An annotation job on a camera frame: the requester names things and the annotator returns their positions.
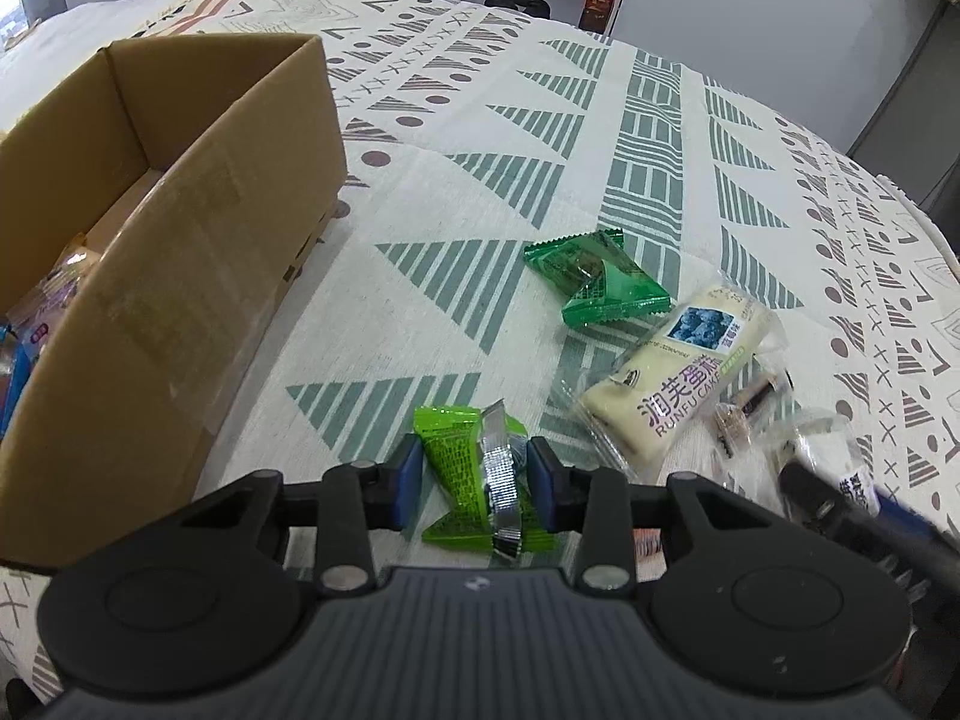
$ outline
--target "bedspread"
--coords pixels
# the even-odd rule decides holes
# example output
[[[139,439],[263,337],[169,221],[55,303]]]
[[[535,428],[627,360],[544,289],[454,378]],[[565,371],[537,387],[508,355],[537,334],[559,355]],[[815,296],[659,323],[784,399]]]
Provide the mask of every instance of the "bedspread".
[[[564,327],[560,298],[521,252],[616,226],[674,298],[722,271],[776,309],[796,385],[782,410],[851,418],[877,488],[960,536],[956,261],[896,188],[714,79],[517,12],[191,0],[141,34],[264,30],[323,38],[349,179],[198,493],[260,467],[299,482],[380,461],[417,405],[501,397],[563,459],[588,461],[551,385],[560,370],[609,365],[646,325]],[[695,462],[680,444],[666,469]],[[428,477],[415,526],[373,535],[378,563],[496,560],[422,543],[444,511]],[[310,547],[299,533],[291,570]],[[524,561],[558,565],[572,548],[560,539]],[[13,576],[5,586],[22,601]]]

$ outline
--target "green candy wrapper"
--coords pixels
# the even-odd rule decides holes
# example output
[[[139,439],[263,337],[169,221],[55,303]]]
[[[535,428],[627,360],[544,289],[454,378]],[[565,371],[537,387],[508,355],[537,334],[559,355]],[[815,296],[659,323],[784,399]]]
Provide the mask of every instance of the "green candy wrapper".
[[[569,297],[570,327],[670,310],[670,295],[623,250],[623,230],[597,230],[523,250],[523,259]]]
[[[480,452],[481,410],[469,406],[424,406],[414,410],[414,432],[437,480],[451,498],[452,509],[424,531],[424,541],[448,549],[493,552],[491,507],[484,486]],[[507,416],[510,436],[525,440],[523,424]],[[523,552],[549,552],[554,538],[546,533],[524,485],[517,483]]]

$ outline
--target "box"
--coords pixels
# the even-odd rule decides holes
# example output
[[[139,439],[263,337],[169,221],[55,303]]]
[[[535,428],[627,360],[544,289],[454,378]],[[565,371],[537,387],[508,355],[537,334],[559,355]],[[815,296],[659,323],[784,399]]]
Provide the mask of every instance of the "box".
[[[114,43],[0,141],[0,314],[103,259],[0,443],[0,560],[57,567],[190,500],[347,177],[304,35]]]

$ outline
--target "cardboard box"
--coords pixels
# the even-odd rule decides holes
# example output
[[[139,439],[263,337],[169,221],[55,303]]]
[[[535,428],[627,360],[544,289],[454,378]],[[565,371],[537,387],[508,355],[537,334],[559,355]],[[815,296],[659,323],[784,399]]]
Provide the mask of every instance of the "cardboard box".
[[[347,177],[304,35],[101,50],[0,142],[0,314],[88,232],[103,259],[0,443],[0,560],[56,567],[190,500]]]

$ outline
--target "metal bolt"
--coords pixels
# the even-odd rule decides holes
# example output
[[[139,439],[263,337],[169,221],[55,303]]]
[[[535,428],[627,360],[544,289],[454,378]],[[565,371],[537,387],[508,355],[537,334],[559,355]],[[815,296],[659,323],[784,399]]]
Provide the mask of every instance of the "metal bolt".
[[[594,590],[618,590],[630,581],[630,574],[618,565],[592,565],[582,574],[584,584]]]
[[[349,592],[362,587],[367,583],[367,579],[367,572],[359,565],[333,565],[320,574],[323,586],[337,592]]]

